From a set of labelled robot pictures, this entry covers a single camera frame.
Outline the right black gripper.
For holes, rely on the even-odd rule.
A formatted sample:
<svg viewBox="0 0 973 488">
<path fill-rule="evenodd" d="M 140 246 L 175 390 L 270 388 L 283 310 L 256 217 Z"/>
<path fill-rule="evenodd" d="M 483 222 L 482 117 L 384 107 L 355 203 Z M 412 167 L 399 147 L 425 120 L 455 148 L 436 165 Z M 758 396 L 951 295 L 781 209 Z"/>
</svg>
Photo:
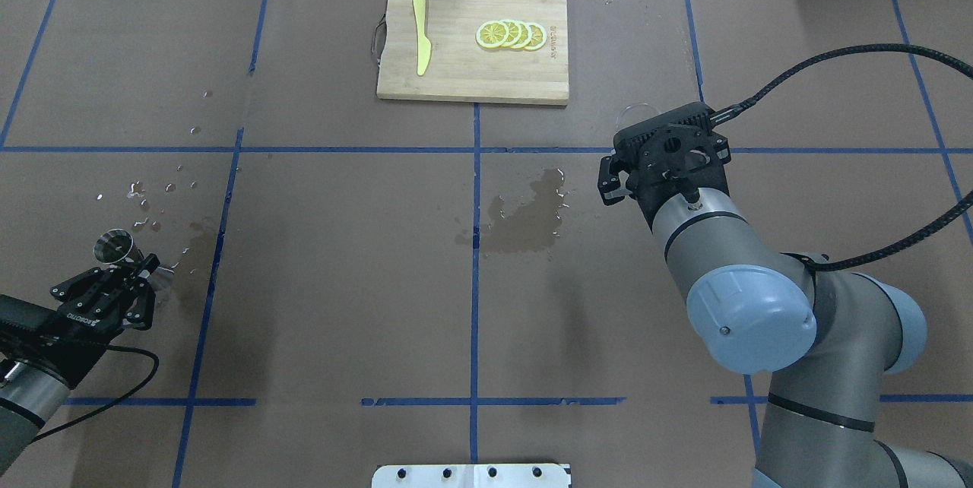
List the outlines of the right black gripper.
<svg viewBox="0 0 973 488">
<path fill-rule="evenodd" d="M 649 224 L 672 197 L 702 203 L 705 188 L 729 195 L 726 137 L 715 132 L 715 111 L 692 101 L 616 132 L 612 153 L 599 163 L 597 190 L 604 205 L 637 201 Z"/>
</svg>

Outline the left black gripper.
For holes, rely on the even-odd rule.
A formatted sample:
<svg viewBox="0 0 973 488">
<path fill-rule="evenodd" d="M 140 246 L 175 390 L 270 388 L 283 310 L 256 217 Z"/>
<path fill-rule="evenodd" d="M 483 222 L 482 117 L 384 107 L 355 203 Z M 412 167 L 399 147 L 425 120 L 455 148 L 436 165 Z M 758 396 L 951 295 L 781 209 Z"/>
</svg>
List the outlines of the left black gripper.
<svg viewBox="0 0 973 488">
<path fill-rule="evenodd" d="M 125 329 L 150 330 L 156 291 L 149 277 L 160 260 L 90 268 L 51 287 L 51 309 L 1 297 L 1 349 L 8 360 L 39 368 L 75 390 Z"/>
</svg>

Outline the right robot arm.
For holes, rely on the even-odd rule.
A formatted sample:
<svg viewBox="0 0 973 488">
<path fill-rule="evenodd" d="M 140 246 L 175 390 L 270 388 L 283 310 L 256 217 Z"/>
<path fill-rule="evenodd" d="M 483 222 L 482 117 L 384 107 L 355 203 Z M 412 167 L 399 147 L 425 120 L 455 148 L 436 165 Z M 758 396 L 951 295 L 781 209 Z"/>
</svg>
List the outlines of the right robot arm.
<svg viewBox="0 0 973 488">
<path fill-rule="evenodd" d="M 927 345 L 920 306 L 858 259 L 766 246 L 727 189 L 724 117 L 694 101 L 617 131 L 597 189 L 639 205 L 713 360 L 771 375 L 752 486 L 969 487 L 968 461 L 873 435 L 883 376 Z"/>
</svg>

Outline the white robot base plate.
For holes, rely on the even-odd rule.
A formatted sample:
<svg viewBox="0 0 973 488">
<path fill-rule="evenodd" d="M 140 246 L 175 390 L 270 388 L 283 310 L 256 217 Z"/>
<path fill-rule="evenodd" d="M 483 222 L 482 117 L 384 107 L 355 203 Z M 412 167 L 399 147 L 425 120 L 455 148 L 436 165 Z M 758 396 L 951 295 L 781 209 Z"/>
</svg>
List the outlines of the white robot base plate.
<svg viewBox="0 0 973 488">
<path fill-rule="evenodd" d="M 390 464 L 372 487 L 572 487 L 569 464 Z"/>
</svg>

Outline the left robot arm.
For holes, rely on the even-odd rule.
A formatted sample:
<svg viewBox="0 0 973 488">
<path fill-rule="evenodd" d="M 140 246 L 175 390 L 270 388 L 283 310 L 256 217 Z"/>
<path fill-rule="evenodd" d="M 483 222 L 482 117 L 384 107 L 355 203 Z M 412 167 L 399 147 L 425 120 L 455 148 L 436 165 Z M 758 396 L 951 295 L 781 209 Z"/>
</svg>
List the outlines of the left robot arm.
<svg viewBox="0 0 973 488">
<path fill-rule="evenodd" d="M 49 290 L 58 307 L 5 295 L 1 307 L 1 467 L 11 465 L 32 443 L 71 428 L 48 422 L 105 353 L 131 353 L 151 361 L 149 373 L 131 390 L 95 409 L 121 404 L 152 381 L 160 358 L 150 350 L 119 346 L 125 330 L 147 330 L 154 321 L 156 291 L 150 278 L 160 260 L 106 261 Z"/>
</svg>

